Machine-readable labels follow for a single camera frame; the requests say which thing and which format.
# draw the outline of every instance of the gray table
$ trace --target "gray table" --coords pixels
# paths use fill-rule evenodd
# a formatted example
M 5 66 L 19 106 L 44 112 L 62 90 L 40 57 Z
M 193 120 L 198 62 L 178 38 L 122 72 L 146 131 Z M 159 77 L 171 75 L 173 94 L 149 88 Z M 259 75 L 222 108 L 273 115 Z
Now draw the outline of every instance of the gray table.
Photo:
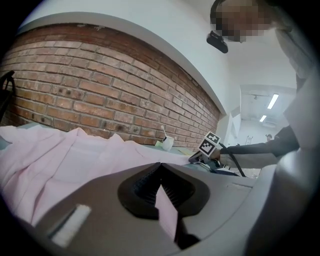
M 40 125 L 44 128 L 51 129 L 48 126 L 37 123 L 37 122 L 31 122 L 31 123 L 19 126 L 18 129 L 29 129 L 29 128 L 37 126 L 37 125 Z M 10 144 L 9 142 L 5 141 L 4 139 L 2 139 L 0 137 L 0 150 L 4 150 L 9 144 Z M 164 151 L 161 147 L 158 147 L 158 146 L 154 146 L 154 145 L 144 145 L 144 146 L 151 148 L 151 149 Z M 184 148 L 184 147 L 173 147 L 169 152 L 173 153 L 173 154 L 184 155 L 181 151 L 179 151 L 180 149 L 183 149 L 184 152 L 187 152 L 190 155 L 194 154 L 191 150 L 188 150 L 187 148 Z M 190 169 L 197 170 L 197 171 L 202 171 L 202 172 L 209 172 L 209 169 L 210 169 L 207 165 L 193 164 L 193 163 L 187 164 L 187 165 L 185 165 L 185 167 L 188 167 Z

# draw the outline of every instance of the pink fabric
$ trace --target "pink fabric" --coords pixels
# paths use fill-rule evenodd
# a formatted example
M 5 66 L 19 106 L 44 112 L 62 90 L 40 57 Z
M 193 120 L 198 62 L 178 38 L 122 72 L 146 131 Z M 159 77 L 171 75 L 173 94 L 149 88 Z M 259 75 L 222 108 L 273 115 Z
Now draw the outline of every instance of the pink fabric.
M 35 225 L 56 203 L 92 179 L 156 162 L 186 165 L 188 156 L 151 149 L 117 134 L 109 139 L 43 128 L 0 127 L 12 143 L 0 151 L 1 193 L 11 211 Z

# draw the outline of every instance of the ceiling light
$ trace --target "ceiling light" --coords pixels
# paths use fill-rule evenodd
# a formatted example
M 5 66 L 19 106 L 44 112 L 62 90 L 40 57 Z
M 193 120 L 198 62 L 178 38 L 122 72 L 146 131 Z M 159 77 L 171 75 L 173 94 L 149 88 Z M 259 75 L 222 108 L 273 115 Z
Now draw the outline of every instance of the ceiling light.
M 260 119 L 260 122 L 263 122 L 266 119 L 266 117 L 267 117 L 266 115 L 263 115 Z
M 268 110 L 272 109 L 272 107 L 274 106 L 274 104 L 276 103 L 277 99 L 278 99 L 279 95 L 278 94 L 274 94 L 271 101 L 270 101 L 270 104 L 268 106 Z

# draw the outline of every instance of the small white cup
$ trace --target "small white cup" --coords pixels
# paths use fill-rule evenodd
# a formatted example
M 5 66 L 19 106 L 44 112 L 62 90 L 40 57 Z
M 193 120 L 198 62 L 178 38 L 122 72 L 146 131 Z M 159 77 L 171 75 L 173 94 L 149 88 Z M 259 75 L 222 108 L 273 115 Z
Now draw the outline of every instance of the small white cup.
M 170 136 L 167 136 L 166 139 L 163 141 L 162 143 L 162 148 L 165 150 L 165 151 L 170 151 L 172 146 L 174 145 L 174 141 L 175 139 L 170 137 Z

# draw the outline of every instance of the person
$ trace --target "person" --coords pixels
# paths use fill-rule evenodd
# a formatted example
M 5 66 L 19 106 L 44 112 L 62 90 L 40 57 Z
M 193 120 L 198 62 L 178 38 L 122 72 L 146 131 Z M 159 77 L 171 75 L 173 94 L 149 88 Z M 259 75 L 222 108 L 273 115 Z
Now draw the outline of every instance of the person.
M 275 29 L 280 47 L 296 72 L 297 91 L 301 89 L 312 68 L 315 54 L 293 21 L 277 7 L 275 0 L 216 0 L 211 8 L 210 20 L 221 36 L 243 42 L 247 36 L 260 35 Z M 290 126 L 266 143 L 230 146 L 216 149 L 210 158 L 235 168 L 232 153 L 242 168 L 263 168 L 276 164 L 285 154 L 299 149 L 299 143 Z
M 271 140 L 272 140 L 272 135 L 271 135 L 271 134 L 268 134 L 268 135 L 266 136 L 266 141 L 269 142 L 269 141 L 271 141 Z

